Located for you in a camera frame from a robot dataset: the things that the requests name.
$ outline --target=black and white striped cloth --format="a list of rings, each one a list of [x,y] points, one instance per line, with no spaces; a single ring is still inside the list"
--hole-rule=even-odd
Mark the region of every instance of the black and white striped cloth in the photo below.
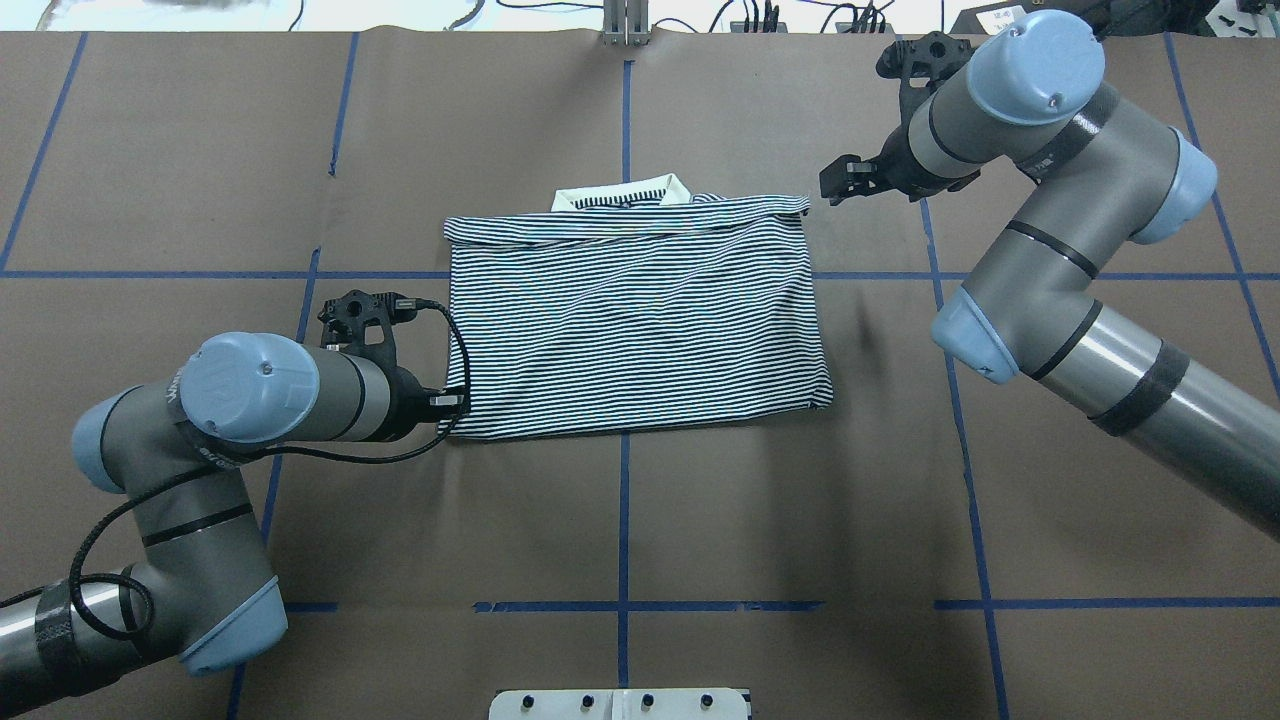
[[[477,439],[742,420],[832,401],[800,217],[781,195],[448,218]],[[454,345],[451,386],[462,383]]]

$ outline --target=robotic arm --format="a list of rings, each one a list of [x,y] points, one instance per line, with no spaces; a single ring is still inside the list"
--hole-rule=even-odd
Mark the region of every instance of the robotic arm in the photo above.
[[[466,370],[461,388],[424,389],[396,365],[392,325],[424,309],[448,320]],[[287,628],[284,603],[238,466],[284,452],[404,460],[435,446],[466,413],[466,347],[442,305],[353,291],[325,302],[320,319],[326,348],[224,333],[172,380],[127,389],[81,418],[77,464],[97,488],[129,502],[95,528],[68,579],[0,606],[0,717],[93,692],[174,655],[205,675],[268,650]],[[383,340],[366,343],[375,325]],[[447,424],[428,445],[390,457],[276,447],[387,442],[426,421]],[[81,575],[92,541],[129,510],[146,560]]]
[[[877,69],[902,79],[902,124],[878,158],[822,172],[832,205],[960,190],[1001,155],[1037,184],[933,340],[995,383],[1025,373],[1280,539],[1280,414],[1085,295],[1126,240],[1158,242],[1201,211],[1212,160],[1102,82],[1101,45],[1060,10],[977,51],[941,33],[900,41]]]

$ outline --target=blue joint cap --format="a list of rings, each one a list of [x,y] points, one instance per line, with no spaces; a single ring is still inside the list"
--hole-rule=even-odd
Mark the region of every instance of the blue joint cap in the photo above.
[[[289,620],[280,600],[280,579],[273,577],[248,600],[182,651],[178,660],[198,678],[256,657],[279,642]]]
[[[90,407],[88,413],[81,415],[81,419],[76,421],[76,428],[72,429],[72,457],[76,459],[76,466],[100,491],[115,495],[124,492],[124,488],[115,484],[115,480],[106,471],[106,464],[102,460],[102,433],[106,432],[106,420],[111,416],[111,410],[115,410],[120,398],[140,387],[142,386],[133,386]]]
[[[1187,220],[1199,215],[1217,187],[1217,165],[1183,137],[1178,128],[1169,128],[1178,136],[1178,170],[1169,186],[1165,202],[1147,227],[1129,238],[1138,245],[1151,245],[1181,229]]]
[[[320,372],[305,347],[270,333],[223,333],[182,370],[182,409],[201,432],[228,442],[274,441],[307,416]]]
[[[1005,384],[1018,374],[1014,355],[963,287],[938,311],[931,334],[942,350],[996,384]]]
[[[969,95],[1015,126],[1070,118],[1102,85],[1106,58],[1093,29],[1062,10],[1037,10],[983,42],[969,60]]]

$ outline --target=white label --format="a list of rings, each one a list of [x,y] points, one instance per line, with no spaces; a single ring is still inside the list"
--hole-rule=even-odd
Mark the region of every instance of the white label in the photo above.
[[[978,13],[974,17],[978,18],[979,23],[982,23],[982,28],[987,31],[987,35],[996,35],[1006,27],[1016,23],[1019,18],[1027,17],[1027,10],[1024,10],[1021,5],[1012,5],[1009,8],[998,8],[996,10]]]

